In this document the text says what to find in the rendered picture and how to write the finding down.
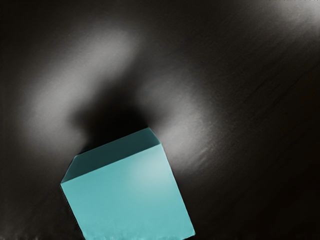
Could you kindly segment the teal cube block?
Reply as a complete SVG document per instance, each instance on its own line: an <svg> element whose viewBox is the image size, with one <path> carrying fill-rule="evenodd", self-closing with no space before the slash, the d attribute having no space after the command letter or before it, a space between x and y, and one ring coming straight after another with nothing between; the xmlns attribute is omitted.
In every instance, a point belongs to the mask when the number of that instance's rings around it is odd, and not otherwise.
<svg viewBox="0 0 320 240"><path fill-rule="evenodd" d="M195 234L164 148L149 128L76 155L60 186L85 240Z"/></svg>

